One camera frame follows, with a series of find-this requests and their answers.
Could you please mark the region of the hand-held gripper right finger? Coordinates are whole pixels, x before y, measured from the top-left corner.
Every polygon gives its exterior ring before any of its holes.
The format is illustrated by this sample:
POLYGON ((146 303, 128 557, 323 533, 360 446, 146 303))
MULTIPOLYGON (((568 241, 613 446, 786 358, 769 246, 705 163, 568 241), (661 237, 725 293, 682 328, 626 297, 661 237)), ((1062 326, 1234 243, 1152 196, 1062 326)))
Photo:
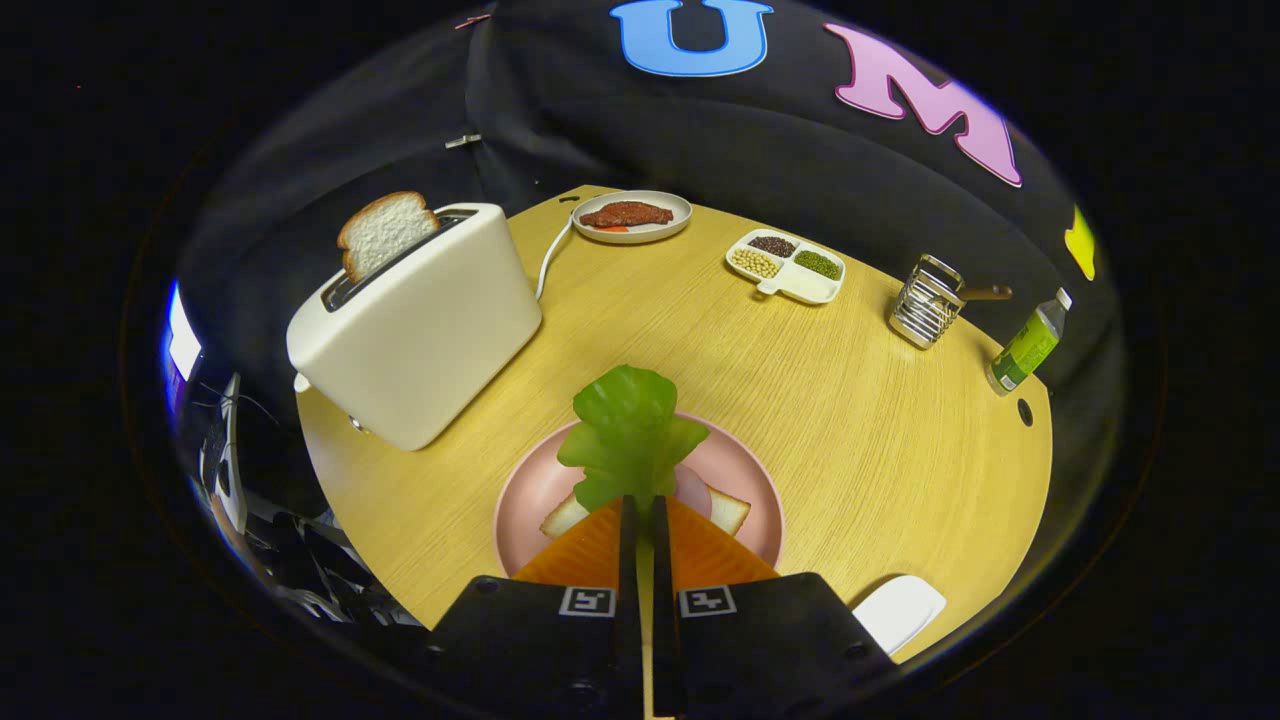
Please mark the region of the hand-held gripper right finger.
POLYGON ((781 575, 677 498, 652 507, 654 710, 678 719, 855 719, 896 666, 829 584, 781 575))

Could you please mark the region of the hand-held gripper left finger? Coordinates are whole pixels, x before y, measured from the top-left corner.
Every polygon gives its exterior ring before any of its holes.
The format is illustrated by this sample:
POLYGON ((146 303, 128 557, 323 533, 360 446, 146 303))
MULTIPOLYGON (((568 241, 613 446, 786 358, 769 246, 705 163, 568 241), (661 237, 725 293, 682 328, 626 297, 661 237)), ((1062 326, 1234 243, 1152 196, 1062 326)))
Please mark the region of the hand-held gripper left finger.
POLYGON ((475 577, 428 639, 431 688, 470 719, 639 719, 634 498, 545 547, 524 579, 475 577))

